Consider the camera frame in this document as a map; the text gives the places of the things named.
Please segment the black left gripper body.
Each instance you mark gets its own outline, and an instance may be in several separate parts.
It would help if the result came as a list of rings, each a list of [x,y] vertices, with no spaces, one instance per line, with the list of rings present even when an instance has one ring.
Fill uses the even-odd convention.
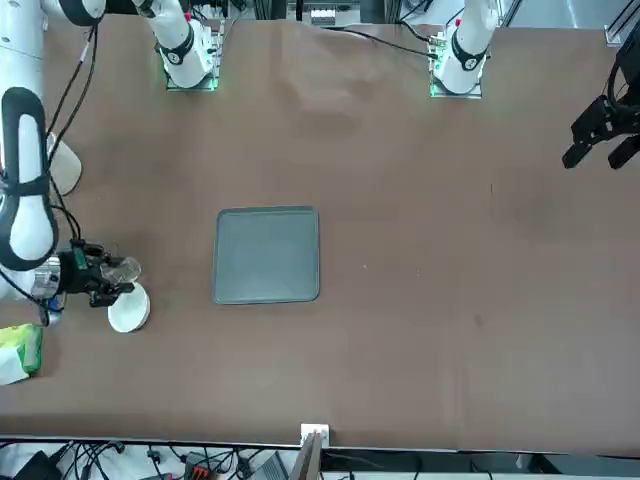
[[[617,72],[622,74],[626,93],[617,99],[617,113],[624,131],[639,132],[639,38],[627,37],[617,53]]]

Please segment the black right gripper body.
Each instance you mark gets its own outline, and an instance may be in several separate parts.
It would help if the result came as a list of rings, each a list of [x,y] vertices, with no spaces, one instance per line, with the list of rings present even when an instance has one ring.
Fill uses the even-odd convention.
[[[78,294],[97,292],[103,286],[100,264],[103,246],[85,240],[71,240],[58,251],[60,281],[58,292]]]

